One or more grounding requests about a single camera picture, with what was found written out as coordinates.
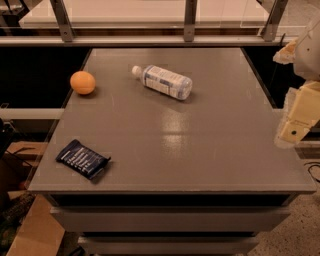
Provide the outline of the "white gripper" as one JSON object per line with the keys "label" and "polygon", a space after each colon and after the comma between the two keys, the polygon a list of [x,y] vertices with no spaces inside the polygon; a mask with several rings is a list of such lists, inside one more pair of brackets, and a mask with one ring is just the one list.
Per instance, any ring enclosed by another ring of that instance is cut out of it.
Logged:
{"label": "white gripper", "polygon": [[273,56],[278,64],[293,63],[294,73],[305,80],[299,89],[289,88],[283,116],[275,135],[276,145],[297,145],[320,121],[320,14],[299,35]]}

